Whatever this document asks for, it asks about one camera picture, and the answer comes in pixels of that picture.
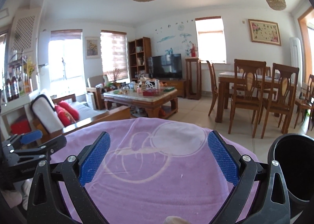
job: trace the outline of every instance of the blue grip pad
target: blue grip pad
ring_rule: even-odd
[[[101,162],[106,156],[110,148],[110,136],[104,133],[96,143],[92,145],[91,151],[80,166],[79,181],[84,187],[86,183],[90,183],[97,172]]]
[[[226,180],[236,186],[239,182],[238,165],[214,132],[208,134],[207,142]]]
[[[23,144],[29,144],[41,138],[42,138],[42,131],[35,130],[33,132],[22,135],[20,142]]]

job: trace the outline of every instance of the black tv screen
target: black tv screen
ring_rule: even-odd
[[[182,79],[181,54],[150,57],[148,61],[153,78]]]

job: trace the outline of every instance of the wooden pedestal stand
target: wooden pedestal stand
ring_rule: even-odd
[[[186,62],[186,97],[199,100],[202,93],[201,60],[198,57],[187,57]],[[192,63],[196,64],[196,93],[192,88]]]

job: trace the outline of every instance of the picture frame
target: picture frame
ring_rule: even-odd
[[[275,22],[248,19],[252,42],[281,46],[278,24]]]
[[[85,57],[86,59],[96,59],[101,58],[100,51],[100,38],[99,37],[85,37],[86,51]]]

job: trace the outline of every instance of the white wall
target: white wall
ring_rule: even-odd
[[[185,76],[184,58],[187,56],[185,52],[188,45],[182,43],[184,37],[180,34],[191,35],[187,37],[187,41],[197,44],[194,20],[195,18],[207,16],[222,16],[228,64],[233,64],[234,59],[238,58],[266,61],[268,66],[272,66],[274,62],[291,65],[289,37],[297,35],[293,17],[290,13],[274,11],[270,8],[224,7],[180,14],[140,25],[135,29],[135,36],[136,38],[143,36],[151,38],[153,56],[164,55],[165,50],[170,48],[174,50],[174,54],[181,53],[183,57],[183,76]],[[278,23],[282,46],[251,42],[247,19]],[[178,30],[180,24],[184,25],[183,31]],[[174,38],[159,42],[167,36],[174,36]],[[224,68],[224,65],[219,65],[219,69],[230,70],[230,65],[225,66]]]
[[[111,30],[127,33],[127,41],[135,39],[134,28],[122,25],[110,25],[103,21],[84,21],[76,19],[58,20],[58,21],[44,21],[40,25],[40,32],[47,30],[65,30],[65,29],[82,29],[83,30],[83,52],[85,53],[86,46],[84,37],[100,37],[101,30]],[[38,55],[48,55],[48,53],[38,53]],[[87,78],[102,74],[101,59],[86,59],[83,57],[84,74],[87,83]],[[40,83],[41,88],[50,90],[50,78],[48,66],[40,69]]]
[[[306,12],[309,7],[311,7],[311,3],[309,0],[301,0],[299,2],[299,4],[297,5],[297,7],[291,12],[292,16],[293,16],[293,20],[295,23],[295,28],[296,28],[296,33],[297,33],[297,37],[300,39],[301,41],[301,50],[302,50],[302,64],[303,64],[303,71],[305,71],[305,58],[304,58],[304,46],[303,46],[303,40],[302,40],[302,34],[301,34],[301,28],[299,25],[299,21],[298,18],[304,13]],[[307,78],[305,78],[305,72],[302,73],[303,74],[303,81],[307,81]]]

